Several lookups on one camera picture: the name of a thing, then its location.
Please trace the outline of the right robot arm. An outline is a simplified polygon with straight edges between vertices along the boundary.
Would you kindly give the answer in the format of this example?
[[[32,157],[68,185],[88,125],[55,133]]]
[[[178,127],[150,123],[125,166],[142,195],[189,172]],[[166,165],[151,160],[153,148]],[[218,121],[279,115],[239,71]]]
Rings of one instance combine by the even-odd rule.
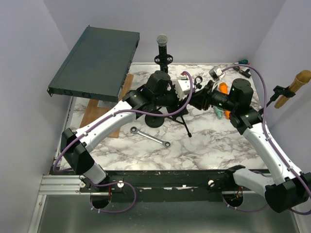
[[[228,94],[212,88],[213,81],[194,92],[189,104],[199,110],[216,106],[230,112],[230,123],[255,149],[271,176],[264,177],[244,166],[228,169],[231,182],[263,196],[277,213],[289,210],[308,200],[311,188],[310,173],[303,173],[277,145],[263,123],[261,114],[251,107],[253,89],[248,80],[235,79]]]

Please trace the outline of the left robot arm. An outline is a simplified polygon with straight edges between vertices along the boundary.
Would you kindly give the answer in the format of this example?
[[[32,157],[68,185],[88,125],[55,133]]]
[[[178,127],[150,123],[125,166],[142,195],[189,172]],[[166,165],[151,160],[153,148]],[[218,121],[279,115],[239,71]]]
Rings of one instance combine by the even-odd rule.
[[[65,158],[76,175],[85,176],[94,185],[102,184],[107,173],[90,153],[115,130],[142,115],[166,118],[182,112],[190,102],[194,85],[188,72],[181,74],[186,77],[184,80],[172,81],[168,73],[157,70],[147,83],[129,90],[103,116],[75,132],[63,131],[58,159]]]

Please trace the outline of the black tripod clip stand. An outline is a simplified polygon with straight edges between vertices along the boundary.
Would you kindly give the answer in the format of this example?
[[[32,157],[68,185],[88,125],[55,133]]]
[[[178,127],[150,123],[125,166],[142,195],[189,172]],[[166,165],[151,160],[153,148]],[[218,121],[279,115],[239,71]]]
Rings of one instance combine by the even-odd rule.
[[[203,81],[203,78],[201,76],[195,77],[195,79],[193,81],[193,91],[195,91],[196,89],[202,88],[202,85],[201,85],[202,81]],[[176,122],[176,123],[183,125],[187,131],[188,137],[190,137],[190,138],[192,137],[192,134],[190,133],[190,131],[187,127],[187,124],[184,120],[184,115],[183,116],[174,115],[174,116],[169,117],[169,119]]]

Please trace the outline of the mint green toy microphone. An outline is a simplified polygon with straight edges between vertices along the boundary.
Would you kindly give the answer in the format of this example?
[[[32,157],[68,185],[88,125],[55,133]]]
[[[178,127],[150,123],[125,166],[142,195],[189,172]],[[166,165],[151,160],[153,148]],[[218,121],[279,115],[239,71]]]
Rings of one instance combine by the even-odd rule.
[[[223,112],[221,109],[217,108],[217,107],[214,107],[214,111],[215,111],[215,114],[217,116],[218,119],[222,119],[223,117]]]

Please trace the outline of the orange toy microphone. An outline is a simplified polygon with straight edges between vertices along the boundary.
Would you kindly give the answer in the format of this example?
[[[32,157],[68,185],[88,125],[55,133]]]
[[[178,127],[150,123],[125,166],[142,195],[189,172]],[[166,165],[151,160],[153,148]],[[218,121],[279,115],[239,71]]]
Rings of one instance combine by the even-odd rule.
[[[224,94],[228,94],[228,86],[226,85],[226,83],[220,83],[219,84],[219,91],[224,93]],[[230,112],[228,110],[225,110],[225,117],[227,119],[229,119],[229,114],[230,114]]]

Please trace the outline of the black round-base shock-mount stand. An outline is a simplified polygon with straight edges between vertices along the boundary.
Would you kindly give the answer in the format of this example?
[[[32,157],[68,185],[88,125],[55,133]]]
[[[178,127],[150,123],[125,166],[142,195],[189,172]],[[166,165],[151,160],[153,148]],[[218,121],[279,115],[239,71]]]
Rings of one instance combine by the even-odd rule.
[[[145,123],[150,128],[159,128],[164,124],[165,117],[162,113],[156,112],[153,115],[145,115]]]

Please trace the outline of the black microphone silver grille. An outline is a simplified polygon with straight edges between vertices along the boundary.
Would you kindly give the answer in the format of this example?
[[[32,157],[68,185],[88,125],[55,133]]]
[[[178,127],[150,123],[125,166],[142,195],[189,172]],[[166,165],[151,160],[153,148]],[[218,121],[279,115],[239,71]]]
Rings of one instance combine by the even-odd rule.
[[[160,57],[164,57],[167,55],[167,42],[168,42],[168,38],[165,34],[160,34],[157,39],[156,39],[157,43],[158,43],[158,52],[160,55]]]

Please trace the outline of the black tripod shock-mount stand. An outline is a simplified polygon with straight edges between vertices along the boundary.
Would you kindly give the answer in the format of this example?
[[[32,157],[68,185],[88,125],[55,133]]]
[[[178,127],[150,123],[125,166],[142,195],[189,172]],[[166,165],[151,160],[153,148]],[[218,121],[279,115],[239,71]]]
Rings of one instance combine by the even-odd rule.
[[[173,57],[170,54],[167,54],[164,57],[160,57],[160,55],[157,55],[154,58],[154,62],[160,66],[160,70],[168,73],[168,65],[173,62]]]

